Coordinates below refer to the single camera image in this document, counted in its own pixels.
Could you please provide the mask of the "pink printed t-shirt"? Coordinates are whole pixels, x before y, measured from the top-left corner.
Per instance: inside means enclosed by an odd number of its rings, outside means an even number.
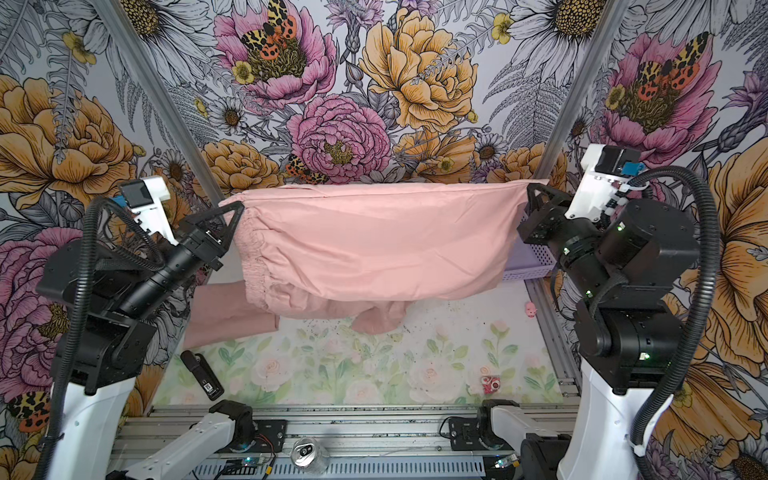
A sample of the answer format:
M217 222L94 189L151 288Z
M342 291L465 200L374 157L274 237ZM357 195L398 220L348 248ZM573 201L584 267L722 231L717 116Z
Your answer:
M183 347L206 345L272 333L279 317L250 303L244 281L206 284L195 289Z

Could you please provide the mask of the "lavender plastic laundry basket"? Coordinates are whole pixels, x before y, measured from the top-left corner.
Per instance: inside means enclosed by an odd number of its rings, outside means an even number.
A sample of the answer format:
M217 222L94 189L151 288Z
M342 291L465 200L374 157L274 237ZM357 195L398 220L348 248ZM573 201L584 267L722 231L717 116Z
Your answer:
M555 259L545 245L526 244L521 240L517 230L507 263L504 267L502 280L519 281L535 280L547 277L555 267Z

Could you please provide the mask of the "pink garment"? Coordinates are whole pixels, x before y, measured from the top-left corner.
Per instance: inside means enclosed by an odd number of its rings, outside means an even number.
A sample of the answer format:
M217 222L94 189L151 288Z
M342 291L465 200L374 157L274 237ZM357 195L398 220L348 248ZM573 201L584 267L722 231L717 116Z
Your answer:
M294 319L394 330L421 300L496 287L528 182L286 185L250 190L235 232L247 300Z

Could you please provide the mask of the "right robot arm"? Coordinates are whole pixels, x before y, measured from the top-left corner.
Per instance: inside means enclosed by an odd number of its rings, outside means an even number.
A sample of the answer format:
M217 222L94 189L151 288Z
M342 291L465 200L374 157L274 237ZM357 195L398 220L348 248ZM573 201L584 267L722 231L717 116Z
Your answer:
M581 294L574 314L583 390L574 432L539 426L511 401L485 401L479 436L510 447L527 479L633 479L633 421L673 363L683 323L664 298L699 255L694 227L667 204L631 200L606 227L570 212L572 197L533 183L523 242L546 246Z

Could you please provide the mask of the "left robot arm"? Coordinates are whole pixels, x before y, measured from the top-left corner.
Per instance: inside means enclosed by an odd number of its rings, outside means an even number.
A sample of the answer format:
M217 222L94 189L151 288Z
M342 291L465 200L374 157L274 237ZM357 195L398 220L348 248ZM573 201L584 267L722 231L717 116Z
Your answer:
M163 253L109 198L86 210L80 239L47 261L37 291L61 300L69 327L52 363L50 417L37 479L182 479L222 449L245 451L256 437L251 407L222 400L153 458L108 468L122 410L156 333L147 322L203 266L218 269L244 207L234 202L197 214Z

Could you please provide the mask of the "black handheld device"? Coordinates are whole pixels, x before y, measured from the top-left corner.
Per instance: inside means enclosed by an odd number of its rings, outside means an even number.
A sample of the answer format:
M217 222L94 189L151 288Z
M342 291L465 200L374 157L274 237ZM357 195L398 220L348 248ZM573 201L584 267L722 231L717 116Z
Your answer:
M180 359L209 400L217 400L223 396L225 389L202 354L184 350L180 354Z

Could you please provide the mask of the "small pink pig toy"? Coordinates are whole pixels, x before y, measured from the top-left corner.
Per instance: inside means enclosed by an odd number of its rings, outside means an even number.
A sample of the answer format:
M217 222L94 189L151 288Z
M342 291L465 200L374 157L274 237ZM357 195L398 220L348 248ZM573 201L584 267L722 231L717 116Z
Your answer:
M525 304L525 314L528 318L535 318L537 316L537 307L533 302L528 301Z

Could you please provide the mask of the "small pink red toy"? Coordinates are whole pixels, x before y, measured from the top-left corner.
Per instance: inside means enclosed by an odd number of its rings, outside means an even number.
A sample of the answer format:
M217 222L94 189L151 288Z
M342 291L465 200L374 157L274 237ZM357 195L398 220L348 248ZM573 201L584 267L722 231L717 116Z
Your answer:
M492 395L500 390L501 379L499 376L486 375L481 378L481 385L484 395Z

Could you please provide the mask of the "silver drink can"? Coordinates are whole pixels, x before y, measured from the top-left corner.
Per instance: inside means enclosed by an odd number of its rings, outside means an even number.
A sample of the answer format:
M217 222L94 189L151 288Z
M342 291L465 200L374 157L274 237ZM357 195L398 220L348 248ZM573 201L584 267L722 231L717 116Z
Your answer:
M330 465L330 455L325 447L309 437L295 442L290 459L297 469L309 475L322 475Z

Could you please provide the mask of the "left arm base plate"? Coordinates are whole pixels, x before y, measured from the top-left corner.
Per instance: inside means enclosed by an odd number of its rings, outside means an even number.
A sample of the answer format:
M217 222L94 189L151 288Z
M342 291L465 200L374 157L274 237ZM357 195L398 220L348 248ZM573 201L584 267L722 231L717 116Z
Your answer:
M286 420L254 420L254 436L244 453L281 453L287 438Z

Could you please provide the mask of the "aluminium frame rail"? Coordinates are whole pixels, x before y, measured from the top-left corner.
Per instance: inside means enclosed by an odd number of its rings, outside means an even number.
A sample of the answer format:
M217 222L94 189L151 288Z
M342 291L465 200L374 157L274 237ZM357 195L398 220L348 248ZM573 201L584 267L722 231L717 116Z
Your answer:
M426 455L448 451L447 417L474 418L475 405L429 406L261 406L253 409L256 421L284 420L284 449L295 441L315 438L333 455L363 456L396 453ZM112 458L149 456L185 433L208 413L203 406L168 406L147 417L127 420L118 433Z

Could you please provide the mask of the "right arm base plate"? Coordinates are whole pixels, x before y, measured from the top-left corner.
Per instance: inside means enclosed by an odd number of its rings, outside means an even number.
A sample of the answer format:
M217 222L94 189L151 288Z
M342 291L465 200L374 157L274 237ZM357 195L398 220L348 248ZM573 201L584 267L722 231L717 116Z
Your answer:
M497 445L486 442L480 435L480 422L476 418L450 416L440 427L440 433L449 441L452 451L493 451Z

